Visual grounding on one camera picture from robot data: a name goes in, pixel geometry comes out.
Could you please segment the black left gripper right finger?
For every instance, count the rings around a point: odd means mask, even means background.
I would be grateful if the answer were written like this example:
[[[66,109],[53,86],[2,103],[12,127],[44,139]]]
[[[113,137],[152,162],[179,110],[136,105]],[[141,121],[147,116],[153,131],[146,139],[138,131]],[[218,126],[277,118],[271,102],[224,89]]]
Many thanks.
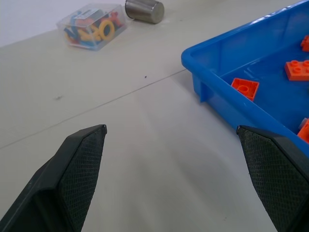
[[[279,232],[309,230],[309,159],[287,137],[239,125],[253,187]]]

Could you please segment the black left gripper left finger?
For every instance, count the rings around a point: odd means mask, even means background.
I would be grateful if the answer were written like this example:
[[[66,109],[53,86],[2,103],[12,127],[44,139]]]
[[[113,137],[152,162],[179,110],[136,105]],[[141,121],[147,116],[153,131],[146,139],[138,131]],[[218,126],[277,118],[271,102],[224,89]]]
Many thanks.
[[[106,125],[68,136],[0,221],[2,232],[80,232],[102,159]]]

